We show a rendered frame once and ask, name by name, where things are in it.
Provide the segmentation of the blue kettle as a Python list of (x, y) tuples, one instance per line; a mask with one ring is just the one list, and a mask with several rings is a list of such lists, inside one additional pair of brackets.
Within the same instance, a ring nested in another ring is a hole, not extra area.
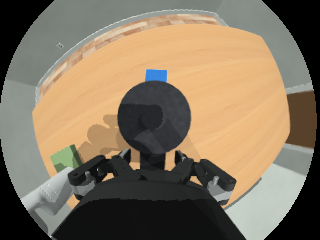
[(184, 94), (167, 83), (167, 70), (146, 69), (145, 82), (122, 98), (117, 123), (124, 140), (140, 152), (140, 169), (165, 170), (166, 153), (189, 132), (191, 109)]

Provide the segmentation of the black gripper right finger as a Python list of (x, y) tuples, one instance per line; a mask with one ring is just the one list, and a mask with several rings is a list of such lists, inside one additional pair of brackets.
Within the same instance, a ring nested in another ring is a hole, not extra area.
[(188, 158), (180, 150), (175, 151), (174, 162), (176, 166), (162, 177), (162, 181), (181, 184), (184, 178), (190, 180), (191, 176), (197, 176), (221, 206), (228, 203), (237, 182), (235, 178), (208, 159), (194, 162), (194, 159)]

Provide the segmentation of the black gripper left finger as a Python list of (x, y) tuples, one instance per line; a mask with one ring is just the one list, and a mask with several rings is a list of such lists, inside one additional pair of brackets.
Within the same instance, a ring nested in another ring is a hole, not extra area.
[(96, 184), (102, 182), (108, 173), (113, 173), (114, 177), (119, 175), (121, 181), (141, 180), (139, 173), (129, 165), (130, 162), (131, 149), (126, 148), (118, 155), (111, 156), (111, 159), (97, 155), (69, 172), (67, 176), (76, 199), (80, 201)]

